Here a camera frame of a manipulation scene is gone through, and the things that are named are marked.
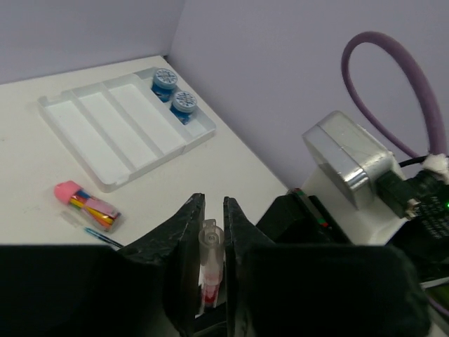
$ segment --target blue jar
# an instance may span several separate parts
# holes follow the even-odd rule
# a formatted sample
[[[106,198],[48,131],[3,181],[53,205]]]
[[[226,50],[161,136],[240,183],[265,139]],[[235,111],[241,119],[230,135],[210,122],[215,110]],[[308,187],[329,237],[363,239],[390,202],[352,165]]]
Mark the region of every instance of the blue jar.
[[[159,68],[153,76],[152,90],[162,102],[168,102],[176,89],[177,76],[171,70]]]
[[[170,111],[183,123],[189,123],[193,111],[196,109],[196,98],[187,91],[178,91],[173,96]]]

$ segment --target blue pen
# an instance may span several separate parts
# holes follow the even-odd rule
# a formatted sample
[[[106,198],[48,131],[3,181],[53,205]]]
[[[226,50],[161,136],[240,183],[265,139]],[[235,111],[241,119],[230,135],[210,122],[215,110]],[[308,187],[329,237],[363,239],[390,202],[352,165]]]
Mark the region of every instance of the blue pen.
[[[86,233],[92,235],[93,237],[96,237],[100,241],[106,242],[107,244],[111,244],[112,246],[115,246],[117,248],[123,248],[124,247],[123,244],[120,244],[120,243],[110,239],[109,237],[106,237],[103,234],[100,234],[96,230],[93,230],[93,229],[87,228],[87,227],[85,227],[84,230],[86,231]]]

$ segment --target table surface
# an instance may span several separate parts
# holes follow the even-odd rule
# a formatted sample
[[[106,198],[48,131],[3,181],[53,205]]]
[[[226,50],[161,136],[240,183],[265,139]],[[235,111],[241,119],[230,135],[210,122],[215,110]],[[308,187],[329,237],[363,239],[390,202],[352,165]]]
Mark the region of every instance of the table surface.
[[[43,95],[170,65],[161,57],[57,74],[0,86],[0,243],[98,243],[65,220],[73,212],[53,196],[53,187],[74,180],[115,205],[125,221],[110,234],[129,244],[170,218],[195,192],[206,195],[206,218],[222,226],[223,198],[234,197],[256,223],[286,187],[196,94],[216,123],[214,137],[111,193],[101,193],[38,113]]]

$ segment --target gray wall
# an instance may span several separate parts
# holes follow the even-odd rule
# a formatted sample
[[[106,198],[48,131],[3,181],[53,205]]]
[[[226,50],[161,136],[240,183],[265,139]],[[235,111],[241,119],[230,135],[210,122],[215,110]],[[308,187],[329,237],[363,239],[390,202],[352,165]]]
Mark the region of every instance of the gray wall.
[[[390,146],[358,112],[341,80],[341,52],[359,32],[378,30],[408,48],[436,90],[449,127],[448,16],[447,0],[186,0],[169,60],[294,186],[314,167],[301,134],[333,110],[347,112]],[[420,110],[394,61],[375,46],[359,46],[351,73],[376,116],[425,154]]]
[[[167,54],[184,0],[3,0],[0,83]]]

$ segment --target white plastic tray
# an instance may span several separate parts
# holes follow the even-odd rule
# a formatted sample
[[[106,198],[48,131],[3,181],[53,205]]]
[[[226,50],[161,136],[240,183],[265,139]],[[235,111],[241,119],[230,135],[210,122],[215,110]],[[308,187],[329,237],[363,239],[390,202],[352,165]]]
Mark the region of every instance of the white plastic tray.
[[[103,192],[111,192],[211,138],[198,107],[183,125],[152,92],[157,68],[38,99],[41,116]]]

